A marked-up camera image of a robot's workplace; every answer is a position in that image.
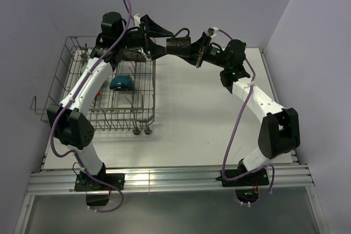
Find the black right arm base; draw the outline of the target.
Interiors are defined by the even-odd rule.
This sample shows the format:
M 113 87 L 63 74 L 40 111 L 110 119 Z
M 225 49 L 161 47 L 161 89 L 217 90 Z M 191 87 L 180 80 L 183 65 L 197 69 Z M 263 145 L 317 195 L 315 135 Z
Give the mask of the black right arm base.
M 244 173 L 243 169 L 226 169 L 225 177 L 220 175 L 216 178 L 223 187 L 250 187 L 250 186 L 268 186 L 269 178 L 265 168 L 253 173 Z

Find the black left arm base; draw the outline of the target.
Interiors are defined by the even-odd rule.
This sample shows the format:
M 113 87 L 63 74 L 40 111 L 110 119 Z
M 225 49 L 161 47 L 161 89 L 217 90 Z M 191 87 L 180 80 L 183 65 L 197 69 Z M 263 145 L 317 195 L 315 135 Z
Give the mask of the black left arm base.
M 106 184 L 112 185 L 119 190 L 123 190 L 125 182 L 125 174 L 123 173 L 113 173 L 106 174 L 101 179 L 98 179 L 104 184 L 93 180 L 91 177 L 84 173 L 80 173 L 76 177 L 74 190 L 76 192 L 91 192 L 91 191 L 108 191 L 112 188 Z

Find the dark bowl tan inside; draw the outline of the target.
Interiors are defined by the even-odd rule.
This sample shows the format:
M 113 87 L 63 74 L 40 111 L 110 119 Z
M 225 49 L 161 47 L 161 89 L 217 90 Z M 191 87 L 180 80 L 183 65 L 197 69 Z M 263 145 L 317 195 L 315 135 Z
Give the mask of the dark bowl tan inside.
M 117 75 L 111 80 L 109 89 L 114 91 L 134 91 L 135 84 L 129 75 Z

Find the black floral square plate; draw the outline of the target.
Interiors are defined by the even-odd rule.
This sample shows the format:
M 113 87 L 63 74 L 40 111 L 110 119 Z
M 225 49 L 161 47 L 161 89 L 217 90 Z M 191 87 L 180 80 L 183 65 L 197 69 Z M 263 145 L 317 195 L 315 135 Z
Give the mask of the black floral square plate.
M 146 62 L 145 55 L 135 49 L 122 49 L 120 51 L 120 60 L 131 62 Z

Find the dark brown mug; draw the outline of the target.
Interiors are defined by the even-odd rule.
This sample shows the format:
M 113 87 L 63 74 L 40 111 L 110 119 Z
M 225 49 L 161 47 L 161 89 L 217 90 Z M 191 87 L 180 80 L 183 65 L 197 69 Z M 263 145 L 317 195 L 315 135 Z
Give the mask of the dark brown mug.
M 179 34 L 183 31 L 186 35 L 179 37 Z M 166 39 L 166 54 L 176 55 L 179 57 L 188 58 L 191 52 L 191 37 L 190 30 L 186 27 L 181 28 L 175 35 L 171 38 Z

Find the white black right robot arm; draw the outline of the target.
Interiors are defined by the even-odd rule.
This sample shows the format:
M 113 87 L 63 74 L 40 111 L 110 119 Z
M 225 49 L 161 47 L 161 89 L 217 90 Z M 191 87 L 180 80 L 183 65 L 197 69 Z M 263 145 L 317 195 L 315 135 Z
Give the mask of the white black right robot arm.
M 189 36 L 180 38 L 176 41 L 174 54 L 196 67 L 204 61 L 221 67 L 222 86 L 244 102 L 237 119 L 241 119 L 248 107 L 260 121 L 258 146 L 240 161 L 237 176 L 229 178 L 225 168 L 221 170 L 224 180 L 239 180 L 248 185 L 256 178 L 257 171 L 300 146 L 299 116 L 295 109 L 283 107 L 255 84 L 255 72 L 248 73 L 244 67 L 248 63 L 246 43 L 231 39 L 222 49 L 211 42 L 215 32 L 215 28 L 210 28 L 196 42 L 191 42 Z

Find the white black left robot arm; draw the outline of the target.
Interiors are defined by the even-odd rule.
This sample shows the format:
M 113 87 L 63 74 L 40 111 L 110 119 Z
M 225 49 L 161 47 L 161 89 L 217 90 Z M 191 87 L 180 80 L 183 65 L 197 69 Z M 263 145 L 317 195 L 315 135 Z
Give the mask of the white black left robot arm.
M 128 19 L 123 19 L 118 12 L 103 15 L 101 32 L 79 80 L 59 104 L 51 104 L 47 108 L 51 126 L 50 148 L 59 158 L 69 154 L 76 157 L 81 168 L 78 176 L 81 183 L 95 190 L 107 184 L 105 164 L 92 143 L 94 127 L 87 119 L 99 89 L 128 52 L 142 50 L 141 56 L 158 59 L 164 56 L 165 48 L 153 39 L 173 35 L 146 14 Z

